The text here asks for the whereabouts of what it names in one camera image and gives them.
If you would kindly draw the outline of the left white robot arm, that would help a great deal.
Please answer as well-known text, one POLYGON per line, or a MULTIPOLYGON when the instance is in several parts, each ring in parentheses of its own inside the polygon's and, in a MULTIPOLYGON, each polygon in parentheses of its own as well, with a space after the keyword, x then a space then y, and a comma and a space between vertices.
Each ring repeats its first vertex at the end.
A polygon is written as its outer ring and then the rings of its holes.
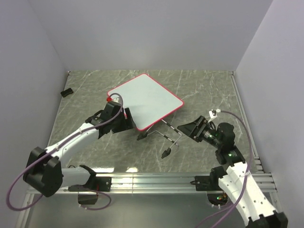
POLYGON ((23 180, 45 197, 54 195, 62 187, 79 186, 85 191, 96 190, 95 171, 86 165, 72 169, 65 168, 65 165, 75 153, 105 134, 133 128, 135 123, 130 109, 110 101, 65 139, 45 149, 33 149, 23 180))

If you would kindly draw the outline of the yellow bone-shaped eraser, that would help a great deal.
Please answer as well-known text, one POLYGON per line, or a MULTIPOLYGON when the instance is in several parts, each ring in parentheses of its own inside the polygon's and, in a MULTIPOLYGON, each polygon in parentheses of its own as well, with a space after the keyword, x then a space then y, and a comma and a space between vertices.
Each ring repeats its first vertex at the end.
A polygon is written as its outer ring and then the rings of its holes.
POLYGON ((62 91, 60 94, 62 97, 67 97, 68 95, 73 94, 73 92, 74 91, 72 90, 72 88, 68 88, 68 89, 62 91))

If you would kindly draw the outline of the pink framed whiteboard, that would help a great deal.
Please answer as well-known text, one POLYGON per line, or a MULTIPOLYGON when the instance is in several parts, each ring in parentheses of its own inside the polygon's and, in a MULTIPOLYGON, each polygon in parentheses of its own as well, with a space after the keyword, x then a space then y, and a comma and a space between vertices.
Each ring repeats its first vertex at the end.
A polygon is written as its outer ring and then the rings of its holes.
POLYGON ((148 74, 141 74, 108 91, 118 93, 129 108, 137 130, 144 131, 177 111, 184 102, 148 74))

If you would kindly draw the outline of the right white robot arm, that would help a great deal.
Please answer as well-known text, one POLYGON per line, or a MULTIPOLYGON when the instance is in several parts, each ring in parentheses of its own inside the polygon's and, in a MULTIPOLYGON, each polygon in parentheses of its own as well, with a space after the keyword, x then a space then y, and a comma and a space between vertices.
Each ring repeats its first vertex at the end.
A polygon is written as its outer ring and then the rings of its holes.
POLYGON ((178 126, 178 130, 196 142, 205 141, 216 148, 219 166, 211 170, 209 183, 222 190, 232 201, 223 216, 237 209, 246 228, 286 228, 288 219, 264 196, 250 172, 250 164, 235 145, 234 126, 220 123, 215 126, 205 117, 178 126))

